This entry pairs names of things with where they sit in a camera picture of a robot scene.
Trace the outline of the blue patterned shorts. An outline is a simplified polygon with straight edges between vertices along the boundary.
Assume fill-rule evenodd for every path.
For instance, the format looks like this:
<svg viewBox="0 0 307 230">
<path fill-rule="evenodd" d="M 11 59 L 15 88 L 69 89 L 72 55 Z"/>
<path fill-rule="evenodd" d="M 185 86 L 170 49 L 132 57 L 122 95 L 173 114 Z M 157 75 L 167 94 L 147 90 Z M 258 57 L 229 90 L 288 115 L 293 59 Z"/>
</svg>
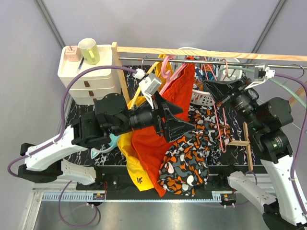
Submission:
<svg viewBox="0 0 307 230">
<path fill-rule="evenodd" d="M 206 80 L 214 81 L 218 77 L 218 65 L 196 64 L 193 89 L 201 92 L 206 91 L 204 82 Z"/>
</svg>

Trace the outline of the black orange patterned shorts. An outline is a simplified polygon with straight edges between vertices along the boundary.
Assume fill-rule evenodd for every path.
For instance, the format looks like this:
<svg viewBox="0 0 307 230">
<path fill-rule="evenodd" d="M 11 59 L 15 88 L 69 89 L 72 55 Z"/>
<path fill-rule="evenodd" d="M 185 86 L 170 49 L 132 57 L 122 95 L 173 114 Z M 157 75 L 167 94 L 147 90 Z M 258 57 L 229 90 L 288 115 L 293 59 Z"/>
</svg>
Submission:
<svg viewBox="0 0 307 230">
<path fill-rule="evenodd" d="M 233 138 L 223 109 L 191 105 L 188 118 L 195 128 L 165 153 L 158 184 L 175 195 L 195 196 L 195 187 L 209 179 L 210 157 L 225 153 Z"/>
</svg>

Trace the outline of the mint green hanger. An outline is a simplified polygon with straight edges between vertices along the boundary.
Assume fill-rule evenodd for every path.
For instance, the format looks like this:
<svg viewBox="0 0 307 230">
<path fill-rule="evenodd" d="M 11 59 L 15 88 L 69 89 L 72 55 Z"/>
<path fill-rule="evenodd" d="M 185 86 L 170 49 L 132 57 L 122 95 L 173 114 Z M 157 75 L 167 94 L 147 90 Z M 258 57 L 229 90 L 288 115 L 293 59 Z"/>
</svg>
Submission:
<svg viewBox="0 0 307 230">
<path fill-rule="evenodd" d="M 226 73 L 226 65 L 221 65 L 218 70 L 218 79 L 220 81 L 234 81 L 240 79 L 244 73 L 254 73 L 253 69 L 244 68 L 241 66 L 228 66 L 228 73 Z M 307 108 L 307 104 L 299 98 L 299 96 L 295 96 L 295 93 L 288 88 L 285 83 L 281 83 L 275 78 L 269 79 L 274 84 L 281 87 L 284 91 L 294 97 L 294 102 L 299 103 L 304 109 Z"/>
</svg>

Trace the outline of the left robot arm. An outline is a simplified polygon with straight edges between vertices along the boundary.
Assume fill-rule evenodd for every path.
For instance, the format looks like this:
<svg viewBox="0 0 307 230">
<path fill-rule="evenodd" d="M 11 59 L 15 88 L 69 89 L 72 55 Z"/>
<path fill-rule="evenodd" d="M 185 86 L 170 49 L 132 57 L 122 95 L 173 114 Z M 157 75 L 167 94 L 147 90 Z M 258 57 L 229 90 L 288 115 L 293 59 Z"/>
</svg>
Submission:
<svg viewBox="0 0 307 230">
<path fill-rule="evenodd" d="M 94 104 L 94 110 L 76 118 L 58 136 L 39 144 L 21 145 L 24 164 L 19 166 L 19 178 L 41 184 L 64 179 L 88 185 L 97 190 L 103 186 L 103 173 L 96 167 L 70 163 L 65 157 L 111 142 L 111 135 L 119 136 L 147 127 L 166 142 L 172 142 L 194 129 L 177 118 L 183 109 L 159 93 L 151 102 L 128 108 L 122 95 L 111 93 Z"/>
</svg>

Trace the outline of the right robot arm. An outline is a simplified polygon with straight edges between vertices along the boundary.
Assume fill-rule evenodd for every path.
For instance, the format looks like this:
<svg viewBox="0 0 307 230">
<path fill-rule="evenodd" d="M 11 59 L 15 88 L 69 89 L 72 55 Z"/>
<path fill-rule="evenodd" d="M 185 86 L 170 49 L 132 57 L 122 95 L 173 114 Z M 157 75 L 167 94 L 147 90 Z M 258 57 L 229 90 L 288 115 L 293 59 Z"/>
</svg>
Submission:
<svg viewBox="0 0 307 230">
<path fill-rule="evenodd" d="M 249 78 L 235 81 L 204 82 L 218 107 L 231 106 L 249 131 L 249 141 L 255 156 L 264 166 L 275 195 L 268 194 L 241 171 L 225 173 L 218 177 L 224 190 L 233 188 L 240 192 L 262 214 L 271 230 L 303 230 L 307 226 L 307 201 L 296 181 L 292 165 L 295 162 L 288 137 L 282 127 L 291 123 L 291 107 L 287 100 L 274 97 L 258 104 L 258 93 L 250 87 Z"/>
</svg>

